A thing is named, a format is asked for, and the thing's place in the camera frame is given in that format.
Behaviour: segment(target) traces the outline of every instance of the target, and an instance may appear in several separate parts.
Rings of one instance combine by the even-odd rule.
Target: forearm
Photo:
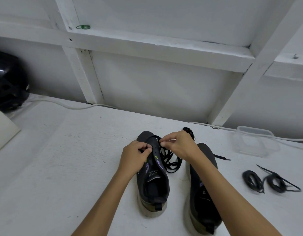
[[[200,150],[193,152],[190,164],[202,179],[230,235],[281,235]]]
[[[130,177],[117,171],[110,183],[72,236],[107,235]]]

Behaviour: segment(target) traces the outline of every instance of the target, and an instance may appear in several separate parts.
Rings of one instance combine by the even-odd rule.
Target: hand
[[[190,161],[196,152],[201,151],[186,131],[172,132],[160,139],[159,142],[162,147],[186,161]]]
[[[144,142],[132,141],[123,148],[118,172],[131,179],[142,168],[151,152],[151,145]]]

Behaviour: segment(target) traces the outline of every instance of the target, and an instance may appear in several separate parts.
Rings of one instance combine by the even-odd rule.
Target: purple logo
[[[163,168],[160,165],[160,162],[158,160],[156,160],[156,162],[158,163],[158,165],[160,166],[160,168],[163,170]]]

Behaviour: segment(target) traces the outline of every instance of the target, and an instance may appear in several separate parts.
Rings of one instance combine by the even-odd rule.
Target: white table surface
[[[24,108],[12,120],[22,130],[0,151],[0,236],[69,236],[110,181],[125,145],[142,131],[164,136],[183,127],[193,130],[196,143],[203,142],[214,154],[232,159],[216,159],[219,171],[283,235],[303,235],[301,149],[280,144],[281,150],[267,158],[242,155],[233,150],[229,131],[105,107],[68,110],[40,102]],[[279,194],[267,184],[265,194],[253,192],[241,174],[253,170],[261,178],[266,176],[256,164],[277,172],[302,192]],[[178,172],[169,174],[169,182],[167,209],[151,219],[139,212],[134,177],[109,235],[189,235],[182,214],[190,187],[185,162]],[[216,235],[229,235],[224,224]]]

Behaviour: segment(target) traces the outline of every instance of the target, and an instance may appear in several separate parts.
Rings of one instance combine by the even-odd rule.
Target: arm
[[[146,143],[138,141],[133,141],[123,148],[117,172],[72,236],[108,234],[125,188],[135,173],[142,168],[151,151],[150,145],[146,148]]]
[[[173,132],[161,146],[188,161],[203,181],[231,236],[281,234],[220,174],[185,131]]]

